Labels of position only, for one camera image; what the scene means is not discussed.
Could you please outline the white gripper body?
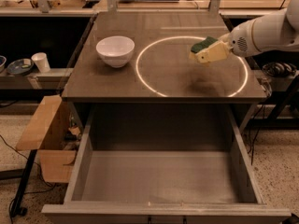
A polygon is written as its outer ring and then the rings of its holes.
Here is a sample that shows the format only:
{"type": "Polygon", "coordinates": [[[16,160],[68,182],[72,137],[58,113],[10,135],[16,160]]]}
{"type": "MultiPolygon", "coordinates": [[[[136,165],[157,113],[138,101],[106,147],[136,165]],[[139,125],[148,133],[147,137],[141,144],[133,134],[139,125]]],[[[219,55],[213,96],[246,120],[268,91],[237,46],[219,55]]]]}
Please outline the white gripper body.
{"type": "Polygon", "coordinates": [[[237,25],[229,34],[232,53],[240,57],[254,56],[260,53],[254,42],[254,21],[237,25]]]}

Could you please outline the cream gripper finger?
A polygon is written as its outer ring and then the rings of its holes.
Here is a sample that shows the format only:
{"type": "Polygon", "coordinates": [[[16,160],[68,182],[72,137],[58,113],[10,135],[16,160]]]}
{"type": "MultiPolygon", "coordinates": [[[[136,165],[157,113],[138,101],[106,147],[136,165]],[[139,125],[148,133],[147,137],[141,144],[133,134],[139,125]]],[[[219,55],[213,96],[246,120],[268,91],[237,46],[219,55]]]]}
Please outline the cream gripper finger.
{"type": "Polygon", "coordinates": [[[225,35],[221,35],[221,36],[219,37],[219,40],[222,41],[222,42],[229,42],[229,41],[230,41],[230,34],[227,33],[227,34],[225,34],[225,35]]]}
{"type": "Polygon", "coordinates": [[[232,47],[228,42],[217,41],[208,48],[199,51],[196,54],[196,61],[199,63],[212,63],[225,60],[231,53],[232,47]]]}

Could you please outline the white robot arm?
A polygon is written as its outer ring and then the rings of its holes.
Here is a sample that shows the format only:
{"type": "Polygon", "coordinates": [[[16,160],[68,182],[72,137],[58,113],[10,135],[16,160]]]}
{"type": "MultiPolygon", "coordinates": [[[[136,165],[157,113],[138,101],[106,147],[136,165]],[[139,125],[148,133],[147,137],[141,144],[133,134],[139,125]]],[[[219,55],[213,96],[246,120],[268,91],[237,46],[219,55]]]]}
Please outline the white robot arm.
{"type": "Polygon", "coordinates": [[[249,57],[271,50],[299,50],[299,0],[286,8],[237,25],[219,38],[208,36],[194,44],[190,56],[199,63],[225,60],[230,53],[249,57]]]}

